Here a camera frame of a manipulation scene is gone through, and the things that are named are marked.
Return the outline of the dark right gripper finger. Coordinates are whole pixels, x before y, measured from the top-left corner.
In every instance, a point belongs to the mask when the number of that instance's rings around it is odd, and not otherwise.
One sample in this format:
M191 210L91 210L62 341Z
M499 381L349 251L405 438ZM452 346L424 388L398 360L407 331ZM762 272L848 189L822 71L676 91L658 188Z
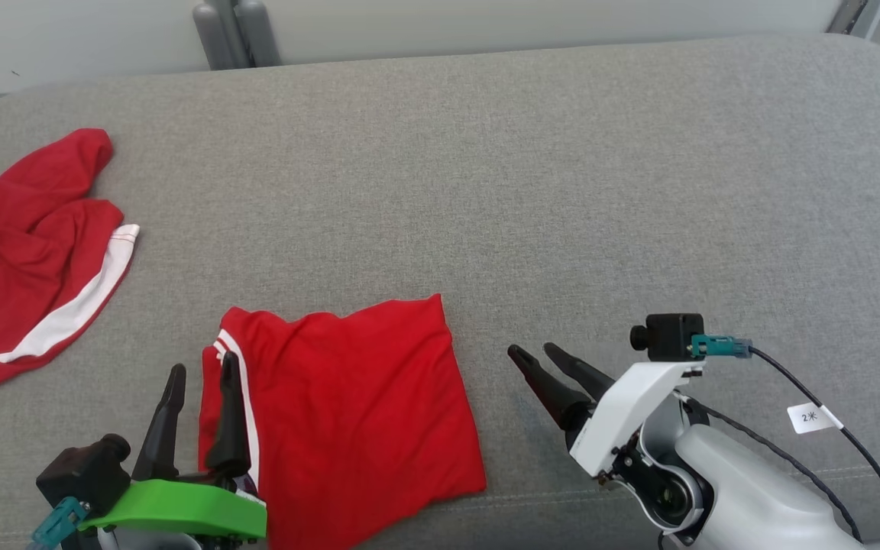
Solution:
M559 371L575 380L593 401L598 401L613 387L615 380L589 365L582 358L566 352L554 342L546 342L542 349Z
M570 389L566 384L556 380L550 373L542 369L540 362L531 353L519 345L510 345L507 355L524 376L530 389L538 398L542 407L548 411L553 422L563 432L582 429L589 418L590 397L580 391Z

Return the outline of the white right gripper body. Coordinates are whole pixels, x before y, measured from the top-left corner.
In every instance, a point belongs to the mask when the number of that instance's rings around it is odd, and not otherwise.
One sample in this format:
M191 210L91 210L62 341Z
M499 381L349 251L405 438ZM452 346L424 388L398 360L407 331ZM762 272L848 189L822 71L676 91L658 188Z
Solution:
M593 478L613 472L618 455L639 438L646 459L670 452L693 424L682 407L677 388L702 376L706 363L698 361L639 362L629 367L584 422L569 454Z

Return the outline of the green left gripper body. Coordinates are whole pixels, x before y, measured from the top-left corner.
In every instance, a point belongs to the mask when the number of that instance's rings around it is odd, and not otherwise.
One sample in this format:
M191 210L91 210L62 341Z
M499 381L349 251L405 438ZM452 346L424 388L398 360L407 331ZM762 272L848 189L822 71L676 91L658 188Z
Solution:
M266 538L267 510L240 490L145 480L78 532L102 549L238 549Z

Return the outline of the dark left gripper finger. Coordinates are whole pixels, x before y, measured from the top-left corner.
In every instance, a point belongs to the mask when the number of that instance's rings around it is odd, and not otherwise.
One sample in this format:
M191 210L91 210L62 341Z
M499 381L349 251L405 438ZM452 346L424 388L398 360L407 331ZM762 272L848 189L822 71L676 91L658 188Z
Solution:
M175 364L169 372L156 411L151 416L149 429L131 473L132 480L178 480L179 470L174 464L178 417L185 403L186 368Z
M240 359L233 351L223 354L219 389L222 397L216 437L205 465L217 478L238 478L251 467L247 408L242 397Z

